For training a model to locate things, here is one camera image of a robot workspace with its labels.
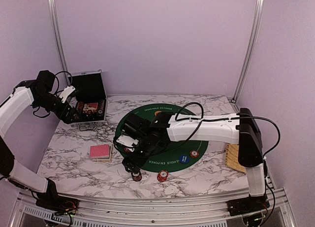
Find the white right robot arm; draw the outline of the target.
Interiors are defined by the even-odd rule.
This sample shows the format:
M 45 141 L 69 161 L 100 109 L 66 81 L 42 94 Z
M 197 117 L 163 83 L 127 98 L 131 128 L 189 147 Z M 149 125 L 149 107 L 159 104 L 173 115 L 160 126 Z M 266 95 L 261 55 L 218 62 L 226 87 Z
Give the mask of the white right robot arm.
M 247 108 L 240 113 L 200 117 L 181 112 L 159 112 L 150 121 L 134 113 L 123 120 L 121 134 L 114 137 L 116 147 L 127 149 L 123 159 L 125 170 L 138 174 L 145 162 L 155 155 L 157 147 L 171 142 L 183 145 L 188 141 L 216 141 L 239 146 L 238 162 L 246 170 L 249 196 L 230 200 L 231 215 L 258 211 L 269 207 L 265 178 L 267 168 L 262 153 L 261 132 L 255 117 Z

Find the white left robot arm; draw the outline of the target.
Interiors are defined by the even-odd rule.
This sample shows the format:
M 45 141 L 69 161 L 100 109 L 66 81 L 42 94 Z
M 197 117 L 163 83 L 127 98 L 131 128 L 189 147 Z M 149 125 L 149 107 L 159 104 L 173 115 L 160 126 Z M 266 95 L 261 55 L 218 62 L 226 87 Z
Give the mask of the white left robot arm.
M 60 93 L 52 92 L 58 82 L 57 75 L 42 70 L 36 79 L 24 80 L 14 87 L 12 93 L 0 105 L 0 174 L 15 186 L 31 191 L 36 205 L 55 211 L 70 212 L 77 208 L 78 200 L 58 194 L 57 185 L 34 171 L 33 165 L 21 161 L 22 155 L 31 160 L 43 139 L 37 125 L 27 125 L 32 109 L 44 109 L 54 113 L 66 124 L 75 122 L 78 115 L 68 99 L 74 93 L 72 85 L 66 86 Z

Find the blue small blind button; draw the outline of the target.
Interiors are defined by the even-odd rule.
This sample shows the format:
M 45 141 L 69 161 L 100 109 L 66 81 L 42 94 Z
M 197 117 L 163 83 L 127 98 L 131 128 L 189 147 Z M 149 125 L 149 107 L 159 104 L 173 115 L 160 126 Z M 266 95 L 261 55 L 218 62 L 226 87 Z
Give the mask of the blue small blind button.
M 188 164 L 190 162 L 190 158 L 189 158 L 189 156 L 181 155 L 179 157 L 179 162 L 182 164 Z

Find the red five chip stack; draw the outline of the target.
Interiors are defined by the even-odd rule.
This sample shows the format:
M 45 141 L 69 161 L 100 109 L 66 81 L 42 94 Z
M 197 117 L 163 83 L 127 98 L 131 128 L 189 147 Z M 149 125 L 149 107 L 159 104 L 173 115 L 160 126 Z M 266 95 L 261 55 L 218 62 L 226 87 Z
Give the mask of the red five chip stack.
M 165 182 L 168 178 L 168 172 L 166 170 L 161 170 L 157 175 L 157 180 L 159 182 Z

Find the black hundred chip stack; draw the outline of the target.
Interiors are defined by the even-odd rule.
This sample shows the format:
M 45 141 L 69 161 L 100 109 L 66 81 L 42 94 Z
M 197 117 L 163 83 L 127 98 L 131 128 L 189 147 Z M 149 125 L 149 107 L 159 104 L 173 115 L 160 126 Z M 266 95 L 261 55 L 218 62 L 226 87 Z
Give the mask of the black hundred chip stack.
M 131 174 L 133 181 L 140 182 L 142 180 L 142 174 L 140 172 L 138 173 L 132 173 Z

